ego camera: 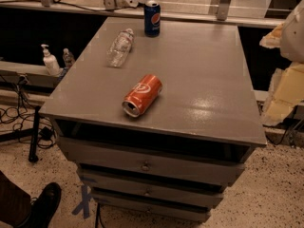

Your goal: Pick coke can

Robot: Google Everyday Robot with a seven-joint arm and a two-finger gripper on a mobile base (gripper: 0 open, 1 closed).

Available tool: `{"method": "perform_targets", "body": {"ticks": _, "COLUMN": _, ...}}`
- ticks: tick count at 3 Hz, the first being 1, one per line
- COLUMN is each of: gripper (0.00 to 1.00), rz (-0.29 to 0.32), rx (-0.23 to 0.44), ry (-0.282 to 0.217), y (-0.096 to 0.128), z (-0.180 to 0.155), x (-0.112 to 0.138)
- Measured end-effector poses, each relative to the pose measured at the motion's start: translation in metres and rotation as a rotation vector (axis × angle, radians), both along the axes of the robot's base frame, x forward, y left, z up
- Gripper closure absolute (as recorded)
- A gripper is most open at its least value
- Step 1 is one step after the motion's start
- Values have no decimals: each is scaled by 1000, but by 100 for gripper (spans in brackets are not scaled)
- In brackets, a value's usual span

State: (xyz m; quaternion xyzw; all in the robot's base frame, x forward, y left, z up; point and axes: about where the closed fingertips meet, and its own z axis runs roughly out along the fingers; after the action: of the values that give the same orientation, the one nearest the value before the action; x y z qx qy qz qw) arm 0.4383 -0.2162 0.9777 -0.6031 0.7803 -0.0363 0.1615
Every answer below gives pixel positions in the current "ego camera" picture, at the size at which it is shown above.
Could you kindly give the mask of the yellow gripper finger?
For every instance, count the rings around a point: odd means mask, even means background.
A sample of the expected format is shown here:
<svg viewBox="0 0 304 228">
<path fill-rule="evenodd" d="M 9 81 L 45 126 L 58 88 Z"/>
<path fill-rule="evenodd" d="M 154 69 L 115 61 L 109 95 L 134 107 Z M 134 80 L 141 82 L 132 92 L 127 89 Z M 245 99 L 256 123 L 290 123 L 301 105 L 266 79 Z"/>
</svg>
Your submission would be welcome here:
<svg viewBox="0 0 304 228">
<path fill-rule="evenodd" d="M 261 121 L 276 126 L 304 100 L 304 65 L 292 62 L 282 70 L 277 68 L 271 78 L 268 96 L 264 102 Z"/>
<path fill-rule="evenodd" d="M 263 36 L 259 44 L 264 48 L 280 48 L 283 24 L 276 26 L 271 32 Z"/>
</svg>

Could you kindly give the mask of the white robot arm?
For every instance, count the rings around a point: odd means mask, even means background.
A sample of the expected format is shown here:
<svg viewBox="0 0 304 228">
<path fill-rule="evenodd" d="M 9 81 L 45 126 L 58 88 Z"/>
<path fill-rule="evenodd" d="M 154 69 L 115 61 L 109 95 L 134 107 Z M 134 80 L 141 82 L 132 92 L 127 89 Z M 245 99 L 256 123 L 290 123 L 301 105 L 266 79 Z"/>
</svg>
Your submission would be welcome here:
<svg viewBox="0 0 304 228">
<path fill-rule="evenodd" d="M 280 55 L 291 62 L 286 69 L 275 70 L 262 107 L 262 123 L 276 126 L 304 100 L 304 0 L 282 24 L 263 36 L 259 44 L 278 48 Z"/>
</svg>

